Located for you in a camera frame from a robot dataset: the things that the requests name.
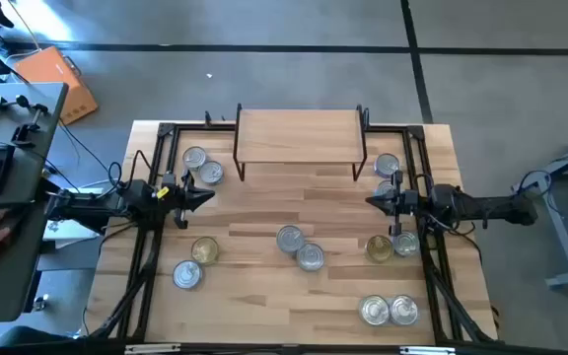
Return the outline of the silver-lid blue-label barcode can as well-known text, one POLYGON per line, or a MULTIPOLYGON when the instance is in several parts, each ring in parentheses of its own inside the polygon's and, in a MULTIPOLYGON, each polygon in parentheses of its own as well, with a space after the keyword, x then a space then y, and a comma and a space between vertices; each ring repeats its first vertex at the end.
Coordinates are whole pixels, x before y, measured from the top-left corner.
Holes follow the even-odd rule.
POLYGON ((216 185, 224 179, 224 168, 216 161, 205 162, 198 170, 202 182, 208 185, 216 185))

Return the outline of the silver-lid teal-label can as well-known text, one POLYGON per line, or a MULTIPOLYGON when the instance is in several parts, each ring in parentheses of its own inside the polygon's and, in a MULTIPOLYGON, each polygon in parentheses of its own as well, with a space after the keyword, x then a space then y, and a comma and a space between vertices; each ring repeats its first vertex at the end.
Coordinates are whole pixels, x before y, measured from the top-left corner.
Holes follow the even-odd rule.
POLYGON ((283 252, 292 254, 305 243, 305 235, 297 226, 283 226, 276 234, 276 244, 283 252))

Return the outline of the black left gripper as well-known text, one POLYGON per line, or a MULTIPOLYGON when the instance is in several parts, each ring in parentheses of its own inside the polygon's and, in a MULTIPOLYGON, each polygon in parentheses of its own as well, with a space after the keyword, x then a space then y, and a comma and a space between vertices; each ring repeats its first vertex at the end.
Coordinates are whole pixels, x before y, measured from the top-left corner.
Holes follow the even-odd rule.
POLYGON ((214 190, 197 187, 190 183, 191 172, 189 170, 182 172, 180 183, 177 183, 177 176, 174 173, 164 174, 164 187, 169 190, 164 199, 166 200, 167 208, 175 212, 175 224, 182 230, 185 230, 188 226, 188 222, 185 219, 187 193, 189 192, 191 195, 188 198, 189 210, 196 210, 215 195, 214 190))

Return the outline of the silver-lid seafood can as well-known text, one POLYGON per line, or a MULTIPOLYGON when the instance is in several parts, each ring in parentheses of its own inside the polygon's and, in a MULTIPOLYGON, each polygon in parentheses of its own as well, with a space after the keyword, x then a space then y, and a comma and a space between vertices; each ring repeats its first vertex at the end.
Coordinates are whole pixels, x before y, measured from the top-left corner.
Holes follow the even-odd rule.
POLYGON ((394 251, 402 257, 409 257, 419 253, 419 239, 412 232, 405 231, 392 236, 391 241, 394 251))
POLYGON ((399 159, 391 153, 380 154, 374 161, 373 170, 381 178, 390 178, 400 170, 399 159))
POLYGON ((371 326, 381 326, 390 319, 388 302, 381 296, 370 295, 359 302, 360 319, 371 326))
POLYGON ((206 151, 200 146, 191 146, 182 154, 183 165, 191 171, 198 171, 208 160, 206 151))
POLYGON ((396 325, 413 325, 419 317, 418 306, 407 295, 398 295, 389 300, 390 320, 396 325))
POLYGON ((174 269, 174 284, 184 290, 196 288, 203 277, 203 271, 199 263, 194 260, 184 260, 178 263, 174 269))

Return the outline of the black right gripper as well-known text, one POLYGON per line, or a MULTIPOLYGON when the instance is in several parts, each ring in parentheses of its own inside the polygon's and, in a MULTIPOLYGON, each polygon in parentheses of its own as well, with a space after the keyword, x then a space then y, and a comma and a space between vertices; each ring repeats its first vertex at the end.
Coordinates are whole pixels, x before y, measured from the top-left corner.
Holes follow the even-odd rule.
POLYGON ((403 172, 396 171, 391 176, 393 189, 377 190, 365 201, 381 210, 386 216, 394 216, 390 234, 397 237, 402 233, 401 215, 413 215, 418 207, 419 192, 413 189, 402 190, 403 172))

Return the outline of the blue albacore tuna can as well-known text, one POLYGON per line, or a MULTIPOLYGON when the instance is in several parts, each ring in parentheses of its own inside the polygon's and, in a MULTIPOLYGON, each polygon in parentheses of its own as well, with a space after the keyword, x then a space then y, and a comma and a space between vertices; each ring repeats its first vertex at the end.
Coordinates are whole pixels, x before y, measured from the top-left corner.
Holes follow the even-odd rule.
POLYGON ((296 252, 298 266, 305 271, 318 271, 324 265, 323 249, 314 243, 306 243, 296 252))

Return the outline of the blue-grey metal table frame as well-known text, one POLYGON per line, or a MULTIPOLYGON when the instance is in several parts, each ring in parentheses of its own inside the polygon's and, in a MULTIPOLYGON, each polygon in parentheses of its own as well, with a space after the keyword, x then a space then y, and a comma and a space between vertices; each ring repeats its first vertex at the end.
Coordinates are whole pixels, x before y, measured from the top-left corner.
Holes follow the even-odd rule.
MULTIPOLYGON (((568 264, 568 231, 565 225, 565 216, 558 209, 555 197, 552 194, 554 183, 558 179, 565 177, 568 177, 568 151, 561 157, 552 160, 544 168, 525 173, 520 181, 513 184, 510 189, 514 193, 525 192, 532 188, 537 189, 538 197, 545 204, 546 211, 568 264)), ((568 272, 546 278, 545 283, 552 289, 568 286, 568 272)))

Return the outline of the silver metal bracket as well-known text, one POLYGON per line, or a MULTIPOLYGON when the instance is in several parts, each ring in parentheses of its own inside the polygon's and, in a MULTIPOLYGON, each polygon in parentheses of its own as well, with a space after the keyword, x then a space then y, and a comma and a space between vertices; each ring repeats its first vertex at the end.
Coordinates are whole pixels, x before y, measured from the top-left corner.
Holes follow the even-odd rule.
POLYGON ((457 355, 453 347, 402 346, 399 355, 457 355))
POLYGON ((179 344, 131 344, 124 349, 124 355, 160 355, 180 352, 179 344))

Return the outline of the gold-lid green-label can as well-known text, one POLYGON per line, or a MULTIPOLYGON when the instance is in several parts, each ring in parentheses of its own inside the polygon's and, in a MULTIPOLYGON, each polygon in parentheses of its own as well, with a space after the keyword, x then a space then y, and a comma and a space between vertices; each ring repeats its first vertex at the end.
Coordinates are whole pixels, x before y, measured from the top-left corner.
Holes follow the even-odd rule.
POLYGON ((393 257, 391 240, 382 235, 372 236, 365 244, 366 257, 375 263, 384 263, 393 257))
POLYGON ((202 265, 215 263, 218 259, 218 255, 219 246, 213 238, 199 238, 191 246, 192 258, 202 265))

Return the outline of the wooden shelf black metal legs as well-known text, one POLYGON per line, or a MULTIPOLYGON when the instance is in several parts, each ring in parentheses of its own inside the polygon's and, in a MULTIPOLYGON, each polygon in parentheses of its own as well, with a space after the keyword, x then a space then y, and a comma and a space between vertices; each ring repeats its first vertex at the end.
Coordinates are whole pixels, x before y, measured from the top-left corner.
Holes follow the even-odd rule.
POLYGON ((350 165, 357 180, 367 161, 369 111, 245 109, 237 106, 233 160, 240 179, 247 164, 350 165))

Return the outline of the dark grey desk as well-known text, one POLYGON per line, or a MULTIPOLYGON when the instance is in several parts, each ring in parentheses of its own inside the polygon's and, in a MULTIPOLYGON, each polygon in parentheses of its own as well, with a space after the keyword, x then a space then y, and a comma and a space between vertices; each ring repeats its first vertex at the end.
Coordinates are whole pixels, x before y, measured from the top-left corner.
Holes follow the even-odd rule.
MULTIPOLYGON (((42 189, 44 159, 58 126, 67 92, 65 83, 0 84, 0 95, 8 102, 22 95, 30 103, 48 108, 48 114, 38 119, 40 130, 30 134, 35 146, 15 150, 0 193, 0 208, 25 208, 23 218, 11 236, 0 244, 0 322, 17 319, 25 310, 26 303, 32 300, 33 278, 46 225, 44 202, 37 197, 37 192, 42 189)), ((30 123, 33 117, 31 112, 18 106, 0 111, 0 143, 9 144, 15 129, 30 123)))

